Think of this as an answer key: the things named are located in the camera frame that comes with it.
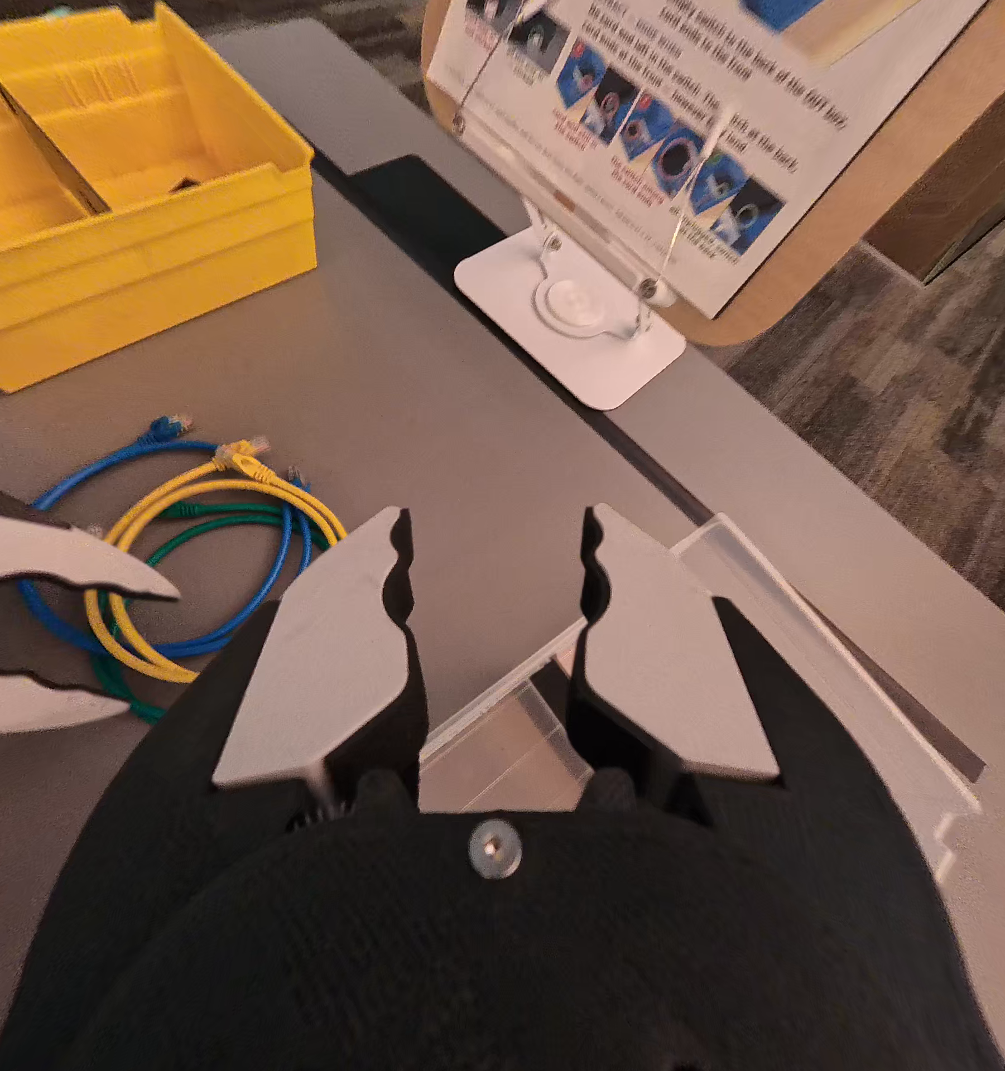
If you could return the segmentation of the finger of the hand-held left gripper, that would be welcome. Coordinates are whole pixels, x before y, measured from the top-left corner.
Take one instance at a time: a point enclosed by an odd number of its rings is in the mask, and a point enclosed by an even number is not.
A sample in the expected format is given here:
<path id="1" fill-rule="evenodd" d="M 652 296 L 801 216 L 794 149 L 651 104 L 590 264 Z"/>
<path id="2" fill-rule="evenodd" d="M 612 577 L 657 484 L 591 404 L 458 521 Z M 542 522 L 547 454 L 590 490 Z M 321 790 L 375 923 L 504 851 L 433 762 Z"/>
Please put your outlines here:
<path id="1" fill-rule="evenodd" d="M 0 582 L 51 580 L 77 590 L 177 600 L 142 561 L 0 491 Z"/>
<path id="2" fill-rule="evenodd" d="M 69 729 L 130 711 L 128 702 L 94 688 L 57 684 L 31 672 L 0 670 L 0 735 Z"/>

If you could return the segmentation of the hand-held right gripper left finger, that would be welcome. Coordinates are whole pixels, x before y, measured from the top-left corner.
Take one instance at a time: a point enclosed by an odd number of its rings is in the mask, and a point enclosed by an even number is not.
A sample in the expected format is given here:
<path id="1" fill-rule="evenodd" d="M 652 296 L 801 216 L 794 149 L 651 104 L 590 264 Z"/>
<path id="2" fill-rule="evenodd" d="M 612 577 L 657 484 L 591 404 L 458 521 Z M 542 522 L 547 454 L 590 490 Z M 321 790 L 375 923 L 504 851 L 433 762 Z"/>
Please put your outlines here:
<path id="1" fill-rule="evenodd" d="M 412 521 L 387 506 L 278 601 L 213 773 L 218 788 L 302 781 L 326 811 L 394 773 L 419 805 L 429 712 L 409 618 Z"/>

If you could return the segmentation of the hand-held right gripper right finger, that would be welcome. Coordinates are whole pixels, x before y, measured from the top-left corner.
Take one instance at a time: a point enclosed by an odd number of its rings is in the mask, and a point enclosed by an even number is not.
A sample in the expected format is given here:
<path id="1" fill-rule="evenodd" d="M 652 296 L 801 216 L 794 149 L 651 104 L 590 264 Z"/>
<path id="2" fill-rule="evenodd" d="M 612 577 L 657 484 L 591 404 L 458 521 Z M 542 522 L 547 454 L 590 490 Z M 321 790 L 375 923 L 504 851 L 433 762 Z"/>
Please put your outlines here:
<path id="1" fill-rule="evenodd" d="M 638 796 L 675 799 L 695 774 L 771 784 L 780 775 L 709 590 L 612 506 L 581 529 L 585 617 L 566 734 L 592 770 L 617 768 Z"/>

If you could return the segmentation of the yellow plastic bin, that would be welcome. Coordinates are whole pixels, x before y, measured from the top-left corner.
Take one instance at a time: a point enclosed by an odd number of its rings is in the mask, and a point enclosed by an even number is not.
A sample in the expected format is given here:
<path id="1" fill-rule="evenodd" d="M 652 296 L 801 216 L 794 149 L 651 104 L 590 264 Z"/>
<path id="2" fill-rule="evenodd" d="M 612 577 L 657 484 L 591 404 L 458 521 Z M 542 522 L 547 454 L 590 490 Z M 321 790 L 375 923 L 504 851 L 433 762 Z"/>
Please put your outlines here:
<path id="1" fill-rule="evenodd" d="M 0 391 L 314 269 L 311 159 L 163 3 L 0 22 Z"/>

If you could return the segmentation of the clear acrylic tray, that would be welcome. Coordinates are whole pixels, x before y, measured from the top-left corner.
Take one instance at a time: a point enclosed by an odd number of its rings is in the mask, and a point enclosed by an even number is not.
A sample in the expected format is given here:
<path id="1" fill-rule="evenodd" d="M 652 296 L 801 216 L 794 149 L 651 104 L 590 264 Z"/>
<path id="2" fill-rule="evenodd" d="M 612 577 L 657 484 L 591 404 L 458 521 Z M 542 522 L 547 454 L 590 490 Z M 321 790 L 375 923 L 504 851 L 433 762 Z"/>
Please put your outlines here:
<path id="1" fill-rule="evenodd" d="M 742 610 L 832 709 L 878 768 L 935 880 L 946 883 L 954 827 L 981 813 L 975 783 L 982 759 L 832 629 L 725 515 L 672 552 L 711 595 Z M 582 627 L 578 619 L 429 731 L 420 758 L 423 812 L 574 806 L 590 770 L 565 738 L 562 700 L 550 688 L 568 681 Z"/>

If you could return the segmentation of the white sheet stand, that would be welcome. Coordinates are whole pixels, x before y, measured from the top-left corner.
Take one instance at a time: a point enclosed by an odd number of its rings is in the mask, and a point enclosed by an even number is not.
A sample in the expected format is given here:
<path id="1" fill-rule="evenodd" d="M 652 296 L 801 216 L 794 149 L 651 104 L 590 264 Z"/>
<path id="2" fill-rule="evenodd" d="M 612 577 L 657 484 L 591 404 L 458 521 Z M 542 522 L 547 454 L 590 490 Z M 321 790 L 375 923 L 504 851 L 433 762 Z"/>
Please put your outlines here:
<path id="1" fill-rule="evenodd" d="M 603 266 L 527 198 L 529 224 L 454 270 L 458 291 L 578 402 L 612 411 L 687 349 L 656 299 Z"/>

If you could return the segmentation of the instruction sheet on stand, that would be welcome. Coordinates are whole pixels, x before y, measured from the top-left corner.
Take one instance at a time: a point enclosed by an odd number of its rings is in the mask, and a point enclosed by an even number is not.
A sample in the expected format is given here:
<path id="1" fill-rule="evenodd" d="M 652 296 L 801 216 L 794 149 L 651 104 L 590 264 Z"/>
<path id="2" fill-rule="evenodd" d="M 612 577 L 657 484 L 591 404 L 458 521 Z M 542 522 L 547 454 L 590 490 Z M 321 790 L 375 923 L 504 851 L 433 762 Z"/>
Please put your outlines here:
<path id="1" fill-rule="evenodd" d="M 449 3 L 429 2 L 424 72 Z M 452 100 L 428 85 L 432 110 L 441 125 L 486 163 L 458 135 L 452 124 Z M 603 266 L 631 283 L 638 295 L 655 298 L 656 311 L 688 340 L 712 344 L 747 341 L 781 319 L 841 259 L 845 248 L 897 207 L 962 141 L 965 130 L 1004 95 L 1005 2 L 985 2 L 965 31 L 715 318 L 668 295 L 659 281 L 633 280 L 610 256 L 609 248 L 608 258 L 602 259 L 600 248 L 580 233 L 572 233 L 556 211 L 539 208 Z M 525 198 L 514 190 L 521 199 Z"/>

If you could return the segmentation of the printed instruction sheet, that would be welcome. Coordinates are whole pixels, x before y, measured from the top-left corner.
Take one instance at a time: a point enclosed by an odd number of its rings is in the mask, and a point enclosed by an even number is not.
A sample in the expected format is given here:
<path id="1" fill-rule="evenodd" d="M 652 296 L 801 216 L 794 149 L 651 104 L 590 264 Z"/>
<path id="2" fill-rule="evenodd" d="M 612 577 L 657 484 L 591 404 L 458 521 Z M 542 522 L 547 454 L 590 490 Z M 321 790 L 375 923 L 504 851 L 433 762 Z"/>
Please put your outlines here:
<path id="1" fill-rule="evenodd" d="M 425 76 L 504 180 L 708 318 L 984 2 L 450 2 Z"/>

